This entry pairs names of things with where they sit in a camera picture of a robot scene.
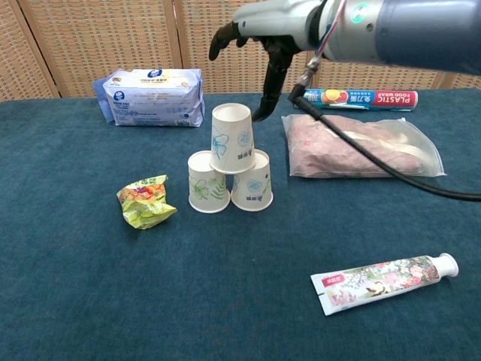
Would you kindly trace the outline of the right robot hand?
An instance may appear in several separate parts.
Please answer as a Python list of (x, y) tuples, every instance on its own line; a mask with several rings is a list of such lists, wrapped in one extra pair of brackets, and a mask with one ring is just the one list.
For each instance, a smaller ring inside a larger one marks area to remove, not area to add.
[(268, 118), (274, 111), (293, 56), (319, 46), (319, 23), (324, 1), (263, 1), (238, 8), (232, 21), (213, 36), (209, 60), (231, 41), (243, 47), (249, 39), (262, 43), (268, 53), (268, 67), (259, 108), (254, 121)]

